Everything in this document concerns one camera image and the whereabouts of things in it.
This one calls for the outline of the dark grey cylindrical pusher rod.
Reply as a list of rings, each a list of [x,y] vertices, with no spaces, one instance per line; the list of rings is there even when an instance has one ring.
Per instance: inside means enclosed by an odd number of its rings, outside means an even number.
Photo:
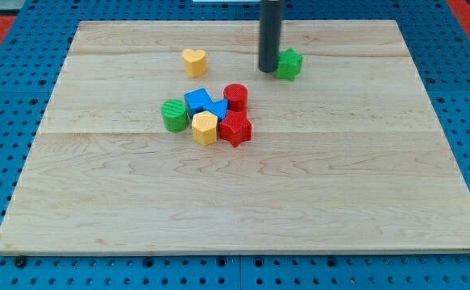
[[[260,1],[258,69],[263,73],[277,70],[284,3],[283,0]]]

